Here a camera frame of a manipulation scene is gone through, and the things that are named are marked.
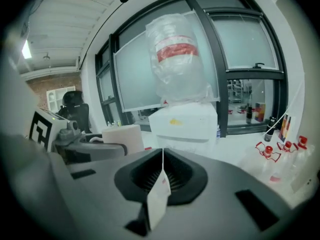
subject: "red label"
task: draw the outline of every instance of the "red label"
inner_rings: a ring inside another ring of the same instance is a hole
[[[197,48],[189,43],[178,43],[168,45],[157,52],[158,61],[161,62],[167,58],[176,55],[195,55],[198,56]]]

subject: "yellow sticker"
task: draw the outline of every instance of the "yellow sticker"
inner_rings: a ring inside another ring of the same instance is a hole
[[[183,123],[182,123],[181,121],[176,120],[176,119],[172,119],[172,120],[170,121],[170,124],[171,124],[171,125],[174,125],[174,126],[182,126],[182,125],[183,125]]]

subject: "black bottle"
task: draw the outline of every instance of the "black bottle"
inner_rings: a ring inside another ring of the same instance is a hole
[[[273,117],[273,116],[270,116],[270,120],[269,120],[269,124],[267,125],[266,127],[266,132],[275,125],[276,123],[276,119]],[[264,140],[266,142],[270,142],[271,141],[271,138],[272,138],[272,135],[274,134],[275,132],[275,128],[272,128],[265,136],[264,136]]]
[[[251,124],[251,119],[252,119],[252,106],[249,105],[248,108],[246,109],[246,123]]]

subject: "black chair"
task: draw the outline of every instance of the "black chair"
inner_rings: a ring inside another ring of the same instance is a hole
[[[92,133],[89,127],[89,106],[84,103],[82,91],[73,90],[66,92],[62,98],[62,105],[64,107],[61,106],[58,112],[59,116],[76,121],[81,132],[84,131],[86,134]]]

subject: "ceiling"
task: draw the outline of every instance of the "ceiling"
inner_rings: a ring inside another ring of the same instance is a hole
[[[32,58],[21,56],[20,74],[76,66],[88,37],[115,0],[36,0],[30,10],[28,43]]]

